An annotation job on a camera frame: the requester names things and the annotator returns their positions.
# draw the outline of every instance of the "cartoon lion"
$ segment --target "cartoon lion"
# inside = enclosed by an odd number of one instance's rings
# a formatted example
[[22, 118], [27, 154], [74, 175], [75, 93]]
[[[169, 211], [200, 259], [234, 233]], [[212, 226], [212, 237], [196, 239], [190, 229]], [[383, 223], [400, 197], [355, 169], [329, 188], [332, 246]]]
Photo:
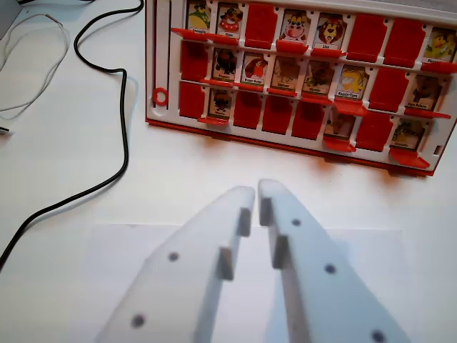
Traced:
[[344, 34], [343, 21], [340, 19], [327, 19], [318, 27], [319, 39], [325, 44], [338, 41]]
[[261, 79], [263, 77], [263, 68], [268, 65], [268, 62], [260, 57], [258, 59], [253, 59], [248, 63], [244, 72], [246, 77], [253, 78], [253, 79]]
[[306, 40], [306, 22], [311, 22], [306, 16], [306, 12], [297, 11], [287, 20], [287, 25], [279, 39], [288, 39], [289, 41]]

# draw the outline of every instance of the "guess who game board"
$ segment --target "guess who game board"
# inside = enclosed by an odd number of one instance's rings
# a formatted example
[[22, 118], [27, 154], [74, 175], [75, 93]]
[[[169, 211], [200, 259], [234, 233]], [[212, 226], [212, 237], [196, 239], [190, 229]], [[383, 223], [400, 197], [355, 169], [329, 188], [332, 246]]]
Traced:
[[457, 120], [457, 13], [387, 1], [148, 0], [146, 121], [433, 175]]

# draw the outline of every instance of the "power cord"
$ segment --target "power cord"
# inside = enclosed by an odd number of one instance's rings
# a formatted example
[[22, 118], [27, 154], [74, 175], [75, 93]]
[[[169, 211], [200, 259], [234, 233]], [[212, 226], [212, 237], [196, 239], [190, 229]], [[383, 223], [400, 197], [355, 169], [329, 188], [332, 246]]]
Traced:
[[4, 108], [0, 108], [0, 112], [3, 112], [3, 111], [9, 111], [10, 109], [18, 109], [19, 107], [23, 107], [23, 106], [26, 106], [24, 109], [22, 109], [21, 111], [19, 111], [17, 114], [15, 114], [14, 116], [11, 116], [11, 117], [4, 117], [0, 114], [0, 118], [2, 119], [5, 119], [5, 120], [10, 120], [10, 119], [14, 119], [16, 118], [18, 115], [20, 115], [27, 107], [29, 107], [30, 105], [32, 105], [34, 103], [35, 100], [37, 100], [40, 95], [46, 90], [46, 88], [48, 88], [48, 85], [51, 83], [51, 80], [52, 78], [54, 77], [54, 74], [56, 73], [57, 71], [57, 68], [60, 66], [60, 63], [62, 63], [62, 61], [64, 60], [65, 56], [66, 56], [66, 53], [68, 52], [69, 48], [70, 48], [70, 41], [69, 41], [69, 38], [67, 37], [66, 33], [65, 33], [65, 29], [64, 29], [64, 26], [62, 25], [62, 23], [60, 21], [58, 21], [57, 19], [53, 18], [52, 16], [50, 16], [49, 14], [34, 14], [33, 16], [30, 16], [28, 18], [25, 18], [24, 20], [20, 21], [19, 23], [17, 23], [16, 25], [14, 25], [11, 30], [9, 30], [8, 32], [8, 36], [6, 38], [6, 43], [5, 43], [5, 46], [4, 46], [4, 50], [3, 50], [3, 55], [4, 55], [4, 61], [3, 61], [3, 64], [0, 64], [0, 72], [1, 70], [5, 67], [5, 64], [6, 62], [8, 61], [8, 58], [10, 57], [12, 51], [14, 50], [14, 48], [17, 46], [17, 44], [20, 42], [20, 40], [25, 36], [22, 36], [17, 42], [16, 44], [13, 45], [13, 47], [7, 51], [7, 46], [8, 46], [8, 43], [9, 43], [9, 40], [11, 39], [11, 33], [13, 32], [13, 30], [18, 27], [19, 25], [21, 25], [22, 23], [32, 19], [32, 18], [35, 18], [37, 16], [44, 16], [50, 20], [52, 20], [54, 23], [57, 24], [57, 26], [59, 27], [61, 33], [62, 33], [62, 36], [64, 37], [64, 42], [65, 42], [65, 49], [64, 49], [64, 53], [62, 54], [62, 56], [60, 57], [60, 59], [49, 69], [48, 71], [48, 74], [46, 75], [46, 77], [44, 78], [44, 81], [43, 81], [43, 84], [41, 85], [41, 88], [40, 90], [38, 90], [38, 93], [36, 93], [36, 95], [29, 101], [27, 102], [24, 102], [23, 104], [20, 104], [20, 105], [14, 105], [14, 106], [9, 106], [9, 107], [4, 107]]
[[49, 207], [46, 207], [44, 209], [39, 210], [38, 212], [35, 212], [32, 214], [29, 218], [26, 219], [24, 223], [19, 227], [15, 235], [13, 236], [12, 240], [9, 242], [8, 246], [6, 247], [4, 253], [0, 257], [0, 272], [3, 269], [9, 255], [13, 251], [13, 248], [16, 246], [17, 242], [20, 240], [20, 238], [24, 235], [26, 232], [26, 229], [30, 223], [33, 222], [36, 218], [42, 216], [45, 213], [51, 212], [55, 209], [58, 209], [59, 207], [62, 207], [64, 205], [67, 205], [70, 202], [74, 202], [77, 199], [80, 199], [82, 197], [85, 197], [91, 193], [94, 193], [105, 186], [108, 186], [110, 183], [116, 181], [117, 179], [120, 179], [124, 173], [127, 170], [127, 166], [129, 165], [129, 145], [127, 142], [127, 130], [126, 130], [126, 119], [125, 119], [125, 113], [124, 113], [124, 103], [125, 103], [125, 96], [126, 96], [126, 83], [127, 83], [127, 70], [123, 68], [117, 68], [117, 69], [107, 69], [103, 68], [102, 66], [97, 66], [96, 64], [93, 64], [89, 62], [87, 59], [85, 59], [81, 53], [79, 52], [79, 40], [81, 37], [86, 33], [86, 31], [94, 25], [96, 22], [102, 20], [103, 18], [106, 18], [107, 16], [113, 16], [116, 14], [125, 14], [125, 13], [134, 13], [137, 14], [139, 13], [143, 7], [144, 7], [144, 0], [139, 0], [140, 4], [132, 9], [120, 9], [116, 11], [111, 11], [107, 12], [105, 14], [102, 14], [100, 16], [97, 16], [96, 18], [90, 20], [90, 22], [78, 33], [74, 40], [74, 51], [76, 52], [76, 55], [82, 60], [85, 64], [90, 66], [92, 69], [101, 71], [103, 73], [107, 74], [117, 74], [117, 73], [122, 73], [122, 82], [121, 82], [121, 98], [120, 98], [120, 115], [121, 115], [121, 131], [122, 131], [122, 144], [124, 146], [124, 162], [118, 170], [115, 175], [110, 177], [109, 179], [103, 181], [100, 184], [97, 184], [96, 186], [93, 186], [90, 189], [87, 189], [85, 191], [82, 191], [81, 193], [75, 194], [72, 197], [66, 198], [65, 200], [62, 200], [61, 202], [58, 202], [54, 205], [51, 205]]

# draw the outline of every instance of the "white cable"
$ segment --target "white cable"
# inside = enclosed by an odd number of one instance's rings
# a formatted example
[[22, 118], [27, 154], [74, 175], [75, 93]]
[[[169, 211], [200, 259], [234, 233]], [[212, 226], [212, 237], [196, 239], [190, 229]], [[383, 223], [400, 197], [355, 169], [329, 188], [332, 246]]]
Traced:
[[9, 40], [11, 38], [11, 33], [12, 31], [18, 27], [19, 25], [21, 25], [22, 23], [24, 23], [25, 21], [28, 21], [29, 19], [32, 19], [36, 16], [45, 16], [46, 18], [49, 18], [50, 20], [52, 20], [54, 23], [57, 24], [57, 26], [60, 28], [60, 31], [62, 32], [62, 36], [64, 36], [64, 43], [65, 43], [65, 49], [64, 49], [64, 53], [62, 54], [61, 58], [49, 69], [48, 71], [48, 74], [46, 75], [44, 81], [43, 81], [43, 84], [41, 85], [41, 88], [40, 90], [38, 91], [38, 93], [36, 93], [36, 95], [30, 100], [30, 101], [27, 101], [23, 104], [20, 104], [20, 105], [16, 105], [16, 106], [10, 106], [10, 107], [6, 107], [4, 109], [0, 108], [0, 112], [3, 112], [3, 111], [8, 111], [10, 109], [18, 109], [19, 107], [23, 107], [23, 106], [26, 106], [24, 109], [22, 109], [21, 111], [19, 111], [19, 113], [15, 114], [14, 116], [12, 117], [4, 117], [2, 115], [0, 115], [0, 118], [2, 119], [5, 119], [5, 120], [9, 120], [9, 119], [14, 119], [16, 118], [18, 115], [20, 115], [27, 107], [29, 107], [30, 105], [32, 105], [34, 103], [35, 100], [37, 100], [40, 95], [46, 90], [46, 88], [48, 87], [48, 85], [51, 83], [51, 80], [52, 78], [54, 77], [54, 74], [56, 73], [57, 71], [57, 68], [60, 66], [60, 63], [62, 63], [62, 61], [64, 60], [65, 56], [66, 56], [66, 53], [68, 52], [69, 50], [69, 47], [70, 47], [70, 41], [69, 41], [69, 38], [67, 37], [66, 33], [65, 33], [65, 29], [64, 29], [64, 26], [61, 24], [60, 21], [56, 20], [55, 18], [53, 18], [52, 16], [50, 16], [49, 14], [34, 14], [33, 16], [30, 16], [29, 18], [25, 18], [23, 21], [20, 21], [19, 23], [17, 23], [16, 25], [14, 25], [11, 30], [9, 30], [9, 33], [8, 33], [8, 37], [6, 39], [6, 43], [5, 43], [5, 46], [4, 46], [4, 50], [3, 50], [3, 55], [4, 55], [4, 61], [3, 61], [3, 64], [0, 66], [0, 71], [5, 67], [5, 64], [6, 62], [8, 61], [8, 58], [11, 54], [11, 52], [14, 50], [14, 48], [17, 46], [17, 44], [19, 43], [19, 41], [24, 38], [27, 34], [24, 34], [13, 46], [12, 48], [7, 51], [6, 48], [8, 46], [8, 43], [9, 43]]

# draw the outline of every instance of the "cartoon dog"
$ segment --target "cartoon dog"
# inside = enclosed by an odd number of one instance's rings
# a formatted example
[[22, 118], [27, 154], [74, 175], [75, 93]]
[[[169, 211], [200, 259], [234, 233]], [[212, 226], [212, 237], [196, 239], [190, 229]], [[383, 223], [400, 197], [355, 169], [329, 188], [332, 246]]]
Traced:
[[290, 41], [306, 40], [305, 23], [311, 22], [306, 16], [306, 12], [296, 12], [287, 22], [288, 24], [279, 39], [288, 39]]
[[238, 32], [240, 29], [239, 22], [243, 20], [243, 12], [239, 9], [229, 8], [226, 13], [221, 15], [219, 27], [227, 32]]
[[195, 11], [189, 14], [189, 21], [195, 29], [209, 29], [210, 20], [206, 13], [205, 4], [197, 4], [194, 6]]
[[218, 91], [214, 95], [214, 104], [219, 111], [225, 111], [230, 101], [231, 97], [224, 91]]
[[344, 34], [345, 27], [340, 19], [327, 19], [318, 27], [319, 39], [325, 44], [338, 41]]
[[231, 50], [222, 49], [217, 54], [216, 70], [223, 69], [224, 74], [235, 74], [236, 57]]
[[262, 79], [263, 78], [263, 68], [268, 65], [268, 62], [263, 59], [263, 57], [258, 59], [253, 59], [248, 63], [244, 69], [246, 77], [253, 79]]
[[344, 69], [341, 73], [341, 86], [345, 91], [360, 93], [363, 91], [365, 71], [358, 69]]
[[435, 77], [421, 77], [417, 78], [417, 87], [414, 89], [413, 102], [419, 102], [424, 98], [433, 98], [438, 92], [438, 80]]
[[330, 84], [333, 77], [333, 70], [328, 62], [311, 64], [311, 76], [306, 80], [306, 85], [316, 87], [322, 84]]

